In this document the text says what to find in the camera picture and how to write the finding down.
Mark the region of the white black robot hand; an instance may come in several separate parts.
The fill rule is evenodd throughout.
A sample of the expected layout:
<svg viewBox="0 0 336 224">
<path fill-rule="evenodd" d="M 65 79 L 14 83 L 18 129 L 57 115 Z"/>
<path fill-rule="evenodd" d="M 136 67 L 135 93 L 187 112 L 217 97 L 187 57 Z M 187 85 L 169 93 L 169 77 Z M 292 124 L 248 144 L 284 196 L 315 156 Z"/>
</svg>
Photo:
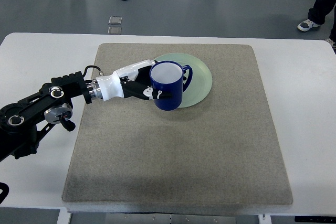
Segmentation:
<svg viewBox="0 0 336 224">
<path fill-rule="evenodd" d="M 165 100 L 173 97 L 169 91 L 155 88 L 151 83 L 150 70 L 157 63 L 145 60 L 115 70 L 109 76 L 99 76 L 92 81 L 92 92 L 104 101 L 115 97 L 136 97 L 142 100 Z"/>
</svg>

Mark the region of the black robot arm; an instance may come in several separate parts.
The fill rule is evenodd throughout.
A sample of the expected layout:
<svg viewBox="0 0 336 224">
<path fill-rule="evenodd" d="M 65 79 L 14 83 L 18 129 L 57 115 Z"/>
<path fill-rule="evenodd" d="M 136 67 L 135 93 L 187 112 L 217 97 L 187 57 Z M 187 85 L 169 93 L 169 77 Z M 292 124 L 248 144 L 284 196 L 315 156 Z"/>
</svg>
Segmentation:
<svg viewBox="0 0 336 224">
<path fill-rule="evenodd" d="M 38 92 L 1 108 L 1 160 L 35 154 L 40 141 L 56 125 L 75 129 L 72 98 L 83 96 L 87 104 L 96 97 L 86 72 L 52 78 Z"/>
</svg>

